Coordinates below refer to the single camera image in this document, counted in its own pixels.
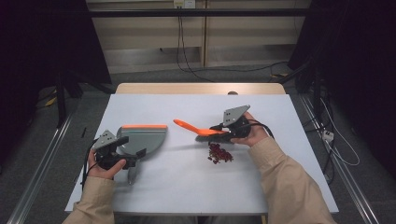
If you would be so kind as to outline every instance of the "gray floor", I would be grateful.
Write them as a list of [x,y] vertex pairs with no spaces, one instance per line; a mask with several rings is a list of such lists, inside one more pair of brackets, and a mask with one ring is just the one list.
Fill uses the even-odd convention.
[[[264,65],[241,65],[227,67],[232,70],[248,70],[262,68]],[[288,73],[289,69],[284,64],[272,67],[272,74]],[[251,72],[237,72],[224,70],[209,70],[198,72],[197,75],[210,78],[216,82],[267,82],[276,81],[270,77],[270,68]],[[202,82],[192,73],[176,70],[134,72],[131,74],[112,75],[113,85],[117,87],[121,82]],[[84,95],[81,99],[67,98],[67,108],[72,110],[77,107],[70,126],[49,166],[46,178],[35,195],[29,213],[24,218],[25,223],[61,223],[67,216],[64,208],[75,186],[74,179],[82,166],[86,147],[94,138],[96,129],[106,109],[108,95],[101,93],[90,86],[82,85]],[[293,82],[285,85],[287,94],[290,95],[301,122],[309,120],[296,93]],[[370,205],[373,207],[379,223],[392,223],[396,220],[396,181],[383,169],[373,158],[364,141],[351,131],[351,124],[345,118],[342,110],[336,103],[332,104],[334,110],[334,122],[347,141],[357,150],[361,158],[358,166],[348,166],[355,176],[359,186]],[[31,126],[23,133],[20,143],[15,146],[14,154],[4,165],[0,181],[0,223],[6,223],[14,211],[19,199],[25,191],[35,169],[46,152],[50,139],[54,135],[57,124],[56,105],[37,109]],[[323,167],[326,161],[326,152],[321,144],[318,134],[307,133],[308,140],[314,149],[319,164]],[[343,157],[348,161],[356,158],[336,135],[336,146]],[[366,223],[360,211],[357,209],[346,185],[339,174],[335,174],[334,181],[330,184],[334,199],[339,206],[340,212],[333,217],[338,223]],[[116,215],[117,223],[134,223],[136,217]]]

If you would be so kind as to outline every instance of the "beige sleeve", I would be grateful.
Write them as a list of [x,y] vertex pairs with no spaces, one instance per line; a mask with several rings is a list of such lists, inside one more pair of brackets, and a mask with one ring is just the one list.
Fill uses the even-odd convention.
[[88,176],[81,201],[74,204],[73,212],[64,223],[114,223],[114,186],[113,180]]
[[249,150],[262,174],[269,223],[335,223],[318,184],[267,137]]

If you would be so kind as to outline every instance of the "electrical outlet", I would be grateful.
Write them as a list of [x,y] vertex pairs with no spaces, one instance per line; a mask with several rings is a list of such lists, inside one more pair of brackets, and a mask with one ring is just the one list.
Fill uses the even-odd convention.
[[184,8],[195,8],[195,0],[184,0]]
[[184,0],[174,0],[174,8],[184,8]]
[[334,133],[325,130],[322,133],[322,139],[331,142],[334,139]]

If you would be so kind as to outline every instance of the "white table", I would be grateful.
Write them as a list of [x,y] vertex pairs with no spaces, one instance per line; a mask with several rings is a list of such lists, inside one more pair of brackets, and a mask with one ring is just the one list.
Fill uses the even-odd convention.
[[[194,141],[195,134],[177,126],[183,119],[199,128],[222,122],[225,109],[251,105],[249,112],[268,125],[286,154],[297,160],[317,181],[332,213],[338,208],[320,171],[293,104],[286,94],[114,94],[111,96],[96,137],[123,124],[166,124],[166,139],[152,156],[141,162],[133,186],[127,172],[116,175],[113,208],[131,215],[261,215],[268,211],[260,174],[245,146],[222,145],[233,162],[213,164],[207,159],[207,143]],[[79,201],[77,182],[65,211]]]

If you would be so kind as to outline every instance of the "black cable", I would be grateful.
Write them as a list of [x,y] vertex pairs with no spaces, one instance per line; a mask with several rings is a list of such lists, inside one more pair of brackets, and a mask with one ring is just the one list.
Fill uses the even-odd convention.
[[[325,96],[324,97],[321,97],[320,96],[320,98],[323,100],[323,102],[326,104],[326,106],[328,107],[328,108],[331,108],[330,107],[330,95],[329,95],[329,93],[328,93],[328,91],[327,90],[325,90]],[[320,118],[322,119],[322,114],[323,114],[323,112],[324,112],[324,107],[323,108],[321,108],[321,111],[320,111]],[[318,128],[316,128],[316,129],[311,129],[311,130],[304,130],[306,133],[311,133],[311,132],[316,132],[316,131],[322,131],[324,128],[327,128],[329,125],[331,125],[331,127],[332,127],[332,121],[331,121],[331,119],[328,119],[327,120],[327,122],[326,122],[326,124],[320,124],[319,123],[319,127]]]
[[93,166],[90,167],[90,169],[88,169],[88,171],[87,171],[87,176],[88,176],[88,174],[90,173],[90,170],[91,170],[93,167],[95,167],[97,164],[98,164],[98,162],[96,162]]
[[[252,68],[252,69],[246,69],[246,70],[226,69],[226,68],[205,68],[205,69],[195,69],[195,70],[192,70],[191,67],[190,67],[190,65],[189,65],[189,62],[188,62],[188,60],[187,60],[187,55],[186,55],[186,50],[185,50],[185,44],[184,44],[184,32],[183,32],[183,30],[184,30],[184,29],[183,29],[183,20],[182,20],[181,17],[178,17],[177,66],[178,66],[178,68],[179,68],[181,71],[183,71],[183,72],[188,72],[188,73],[193,73],[196,77],[198,77],[198,78],[200,78],[200,79],[203,79],[203,80],[206,80],[206,81],[214,82],[213,80],[210,80],[210,79],[207,79],[207,78],[204,78],[204,77],[199,77],[199,76],[196,75],[195,73],[196,73],[196,72],[204,72],[204,71],[254,72],[254,71],[260,71],[260,70],[263,70],[263,69],[266,69],[266,68],[270,68],[271,71],[272,71],[272,67],[273,67],[274,65],[281,64],[281,63],[288,63],[288,62],[278,62],[278,63],[273,63],[273,64],[271,64],[271,65],[266,65],[266,66],[264,66],[264,67]],[[187,64],[189,70],[183,69],[183,68],[180,66],[180,63],[179,63],[179,60],[178,60],[178,52],[179,52],[179,49],[180,49],[180,38],[181,38],[181,42],[182,42],[184,58],[185,58],[185,60],[186,60],[186,64]]]
[[[183,44],[184,59],[186,60],[186,64],[187,64],[187,67],[189,68],[189,71],[185,71],[184,69],[182,69],[181,66],[180,66],[180,63],[178,61],[178,50],[180,48],[180,36],[181,36],[181,42]],[[195,77],[198,77],[201,80],[205,80],[205,81],[208,81],[208,82],[215,82],[215,81],[210,80],[210,79],[205,78],[205,77],[199,77],[190,68],[189,61],[187,60],[186,48],[184,47],[183,20],[181,19],[181,17],[178,17],[177,66],[178,66],[178,68],[180,68],[181,71],[183,71],[183,72],[191,72]]]
[[271,132],[271,129],[267,126],[267,125],[265,125],[265,124],[263,124],[263,123],[261,123],[261,122],[259,122],[258,120],[255,120],[255,119],[248,119],[248,121],[254,121],[254,122],[256,122],[256,123],[249,123],[248,125],[246,125],[246,126],[262,126],[264,129],[265,129],[265,131],[267,131],[268,132],[268,134],[272,137],[272,138],[274,138],[274,135],[273,135],[273,133]]
[[[330,98],[329,92],[327,90],[325,90],[325,96],[324,97],[320,97],[320,98],[321,98],[322,103],[325,104],[326,107],[329,109],[329,120],[333,120],[333,112],[332,112],[332,106],[330,104],[330,99],[331,98]],[[331,129],[331,132],[334,133],[334,127],[333,127],[332,122],[331,122],[330,129]],[[334,142],[335,142],[335,139],[333,139],[331,141],[331,143],[329,144],[330,148],[334,148]],[[328,165],[330,164],[332,166],[332,177],[329,177],[330,180],[328,181],[328,185],[330,185],[334,181],[334,177],[335,177],[334,164],[332,162],[332,150],[327,151],[327,148],[326,148],[324,142],[321,141],[321,143],[322,143],[323,147],[326,149],[326,152],[327,152],[327,159],[326,159],[325,165],[324,165],[324,167],[322,169],[322,173],[325,175],[325,173],[327,171],[327,168],[328,168]]]
[[87,180],[87,176],[88,176],[88,172],[91,170],[91,167],[88,171],[87,171],[87,163],[88,163],[88,157],[90,156],[90,152],[91,152],[91,148],[93,147],[93,144],[96,143],[96,141],[98,140],[98,138],[94,139],[90,146],[87,148],[87,151],[85,153],[85,158],[84,158],[84,170],[82,172],[82,181],[81,181],[81,186],[82,189],[84,189],[84,185],[85,185],[85,181]]
[[311,123],[311,122],[314,121],[315,119],[317,119],[317,118],[312,118],[312,119],[310,119],[310,120],[307,120],[306,122],[302,123],[301,125],[302,125],[303,127],[305,127],[306,125],[308,125],[309,123]]

